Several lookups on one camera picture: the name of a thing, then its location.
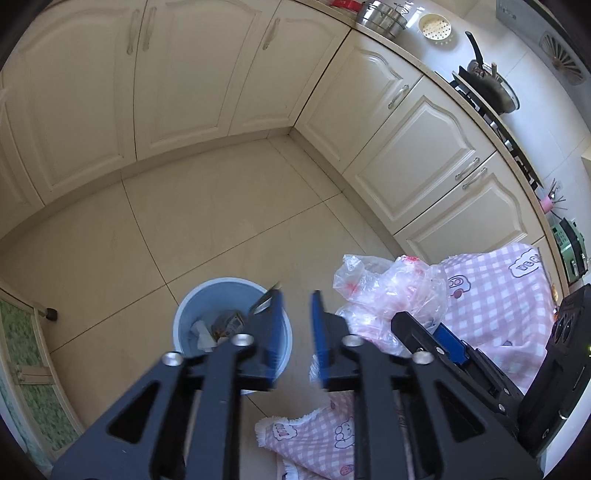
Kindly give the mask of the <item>clear plastic bag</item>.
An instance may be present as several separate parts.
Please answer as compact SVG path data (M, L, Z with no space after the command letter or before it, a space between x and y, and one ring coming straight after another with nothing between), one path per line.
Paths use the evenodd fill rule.
M346 320L349 332L393 355L408 352L392 332L394 315L407 312L432 333L448 309L444 269L418 257L402 255L392 261L348 254L332 287L346 300L335 314Z

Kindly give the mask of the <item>blue trash bin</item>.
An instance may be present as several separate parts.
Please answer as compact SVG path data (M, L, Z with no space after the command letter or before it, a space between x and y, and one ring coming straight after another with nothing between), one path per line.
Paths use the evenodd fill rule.
M199 390L225 384L245 394L272 390L293 347L280 286L266 290L233 277L202 283L176 311L173 345Z

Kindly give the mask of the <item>pink checkered tablecloth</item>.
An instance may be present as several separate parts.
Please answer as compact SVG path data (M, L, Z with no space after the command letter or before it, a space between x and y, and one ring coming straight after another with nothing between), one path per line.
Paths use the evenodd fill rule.
M290 479L539 479L566 374L537 248L438 265L348 255L335 313L311 298L329 403L256 424Z

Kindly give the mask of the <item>green electric cooker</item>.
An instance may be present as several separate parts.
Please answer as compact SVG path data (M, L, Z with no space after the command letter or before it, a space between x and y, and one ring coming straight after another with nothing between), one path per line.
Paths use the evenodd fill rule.
M588 272L588 255L583 235L574 221L560 219L552 226L554 240L558 246L566 272L568 285L572 286Z

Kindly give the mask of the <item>green patterned door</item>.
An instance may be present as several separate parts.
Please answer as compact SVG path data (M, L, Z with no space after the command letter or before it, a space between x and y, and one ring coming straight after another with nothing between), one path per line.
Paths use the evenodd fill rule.
M48 477L84 432L59 381L42 322L58 312L1 288L1 419L25 456Z

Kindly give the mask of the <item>pink utensil holder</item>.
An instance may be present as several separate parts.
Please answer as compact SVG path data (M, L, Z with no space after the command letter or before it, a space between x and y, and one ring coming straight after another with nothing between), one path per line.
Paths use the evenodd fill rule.
M552 211L554 202L549 196L545 196L540 200L540 205L545 214Z

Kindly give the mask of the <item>black gas stove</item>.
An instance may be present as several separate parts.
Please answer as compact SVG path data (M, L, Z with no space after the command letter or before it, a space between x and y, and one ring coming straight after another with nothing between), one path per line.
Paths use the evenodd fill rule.
M452 75L453 80L450 82L450 85L473 106L476 112L494 131L506 150L518 164L532 190L536 191L539 187L542 187L543 182L530 162L529 157L502 121L501 117L463 77L456 72L453 72Z

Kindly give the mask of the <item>black wok with lid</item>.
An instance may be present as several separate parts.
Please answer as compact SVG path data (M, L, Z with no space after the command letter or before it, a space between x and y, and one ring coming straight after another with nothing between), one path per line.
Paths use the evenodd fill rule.
M465 80L498 114L509 114L520 109L520 101L509 83L498 73L497 64L487 65L472 32L465 32L475 58L466 68L459 67L459 76Z

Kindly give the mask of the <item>round cream strainer plate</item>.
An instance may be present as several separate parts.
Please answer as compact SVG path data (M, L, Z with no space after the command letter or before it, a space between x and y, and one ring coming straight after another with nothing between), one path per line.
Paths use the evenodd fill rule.
M424 14L419 19L419 29L427 40L439 44L447 43L453 32L450 21L436 13Z

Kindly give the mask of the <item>grey range hood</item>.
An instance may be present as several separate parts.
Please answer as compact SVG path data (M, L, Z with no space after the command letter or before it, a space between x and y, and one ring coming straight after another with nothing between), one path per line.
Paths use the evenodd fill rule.
M564 27L540 1L497 0L496 17L512 30L567 88L590 85L590 69Z

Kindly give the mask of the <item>steel steamer pot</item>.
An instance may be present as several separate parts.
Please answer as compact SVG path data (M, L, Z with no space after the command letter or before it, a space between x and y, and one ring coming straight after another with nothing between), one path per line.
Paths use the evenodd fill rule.
M399 3L365 1L356 14L356 24L394 40L407 28L408 14L408 8Z

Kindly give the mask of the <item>cream lower cabinets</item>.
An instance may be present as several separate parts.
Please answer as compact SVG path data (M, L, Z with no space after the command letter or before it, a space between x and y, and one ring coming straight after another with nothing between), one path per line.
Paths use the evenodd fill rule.
M142 161L290 130L405 252L523 241L568 289L535 191L483 118L322 4L6 1L1 18L3 233Z

